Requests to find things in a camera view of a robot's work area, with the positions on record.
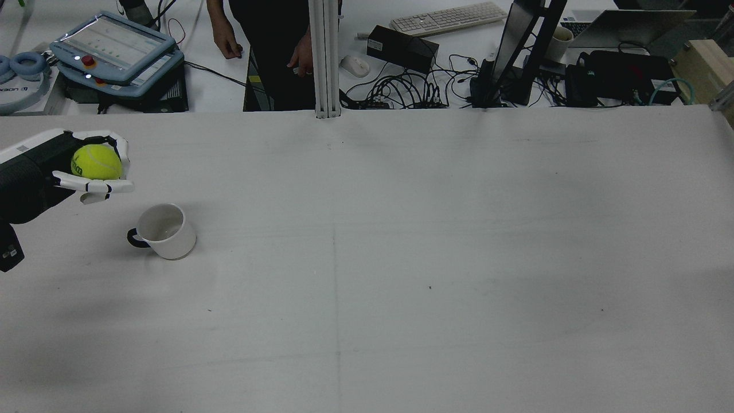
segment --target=mug handle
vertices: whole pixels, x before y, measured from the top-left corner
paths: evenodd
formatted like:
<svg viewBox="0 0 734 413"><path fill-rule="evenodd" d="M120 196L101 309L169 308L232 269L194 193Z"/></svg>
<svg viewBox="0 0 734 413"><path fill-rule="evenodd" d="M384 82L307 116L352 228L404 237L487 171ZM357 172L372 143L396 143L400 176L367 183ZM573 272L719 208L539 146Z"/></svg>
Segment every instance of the mug handle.
<svg viewBox="0 0 734 413"><path fill-rule="evenodd" d="M145 241L136 240L133 238L137 235L137 228L133 228L130 231L128 231L128 242L130 245L136 247L136 248L150 248L150 244L148 244Z"/></svg>

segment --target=tennis ball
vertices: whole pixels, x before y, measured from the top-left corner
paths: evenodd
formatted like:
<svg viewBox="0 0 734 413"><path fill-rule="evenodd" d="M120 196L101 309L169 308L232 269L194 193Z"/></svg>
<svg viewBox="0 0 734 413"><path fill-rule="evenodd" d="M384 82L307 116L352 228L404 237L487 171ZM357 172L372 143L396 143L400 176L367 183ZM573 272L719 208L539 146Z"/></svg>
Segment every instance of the tennis ball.
<svg viewBox="0 0 734 413"><path fill-rule="evenodd" d="M71 173L88 179L119 179L123 164L107 145L85 145L71 157Z"/></svg>

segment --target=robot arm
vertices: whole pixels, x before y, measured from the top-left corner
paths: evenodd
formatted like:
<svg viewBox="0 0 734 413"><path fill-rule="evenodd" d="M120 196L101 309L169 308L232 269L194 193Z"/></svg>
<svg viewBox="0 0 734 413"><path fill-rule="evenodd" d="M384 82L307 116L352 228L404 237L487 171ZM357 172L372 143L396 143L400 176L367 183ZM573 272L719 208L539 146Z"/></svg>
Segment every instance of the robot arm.
<svg viewBox="0 0 734 413"><path fill-rule="evenodd" d="M123 165L120 179L71 174L72 155L90 143L107 143L115 149ZM0 270L8 271L23 259L10 224L29 222L77 191L84 204L103 201L111 193L132 192L129 168L128 142L110 131L52 129L0 151Z"/></svg>

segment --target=white mouse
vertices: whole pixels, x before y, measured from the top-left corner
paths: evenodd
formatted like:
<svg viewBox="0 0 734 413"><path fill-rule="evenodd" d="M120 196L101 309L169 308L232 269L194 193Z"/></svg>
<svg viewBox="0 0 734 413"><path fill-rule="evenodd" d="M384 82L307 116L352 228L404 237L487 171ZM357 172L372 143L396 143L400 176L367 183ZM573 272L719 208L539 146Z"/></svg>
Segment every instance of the white mouse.
<svg viewBox="0 0 734 413"><path fill-rule="evenodd" d="M364 77L369 74L369 64L359 57L344 56L339 66L356 77Z"/></svg>

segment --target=keyboard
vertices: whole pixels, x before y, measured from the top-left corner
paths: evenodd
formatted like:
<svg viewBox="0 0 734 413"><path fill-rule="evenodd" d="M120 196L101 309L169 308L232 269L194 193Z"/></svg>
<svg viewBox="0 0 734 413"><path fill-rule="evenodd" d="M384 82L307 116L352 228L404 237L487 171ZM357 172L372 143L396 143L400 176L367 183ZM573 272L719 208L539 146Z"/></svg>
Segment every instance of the keyboard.
<svg viewBox="0 0 734 413"><path fill-rule="evenodd" d="M507 17L507 12L499 8L497 4L487 1L454 7L453 9L394 18L390 21L390 25L393 29L406 35L428 36L492 23L505 17Z"/></svg>
<svg viewBox="0 0 734 413"><path fill-rule="evenodd" d="M590 24L590 22L562 21L561 27L569 29L573 33L573 37L577 37L582 31L586 30Z"/></svg>

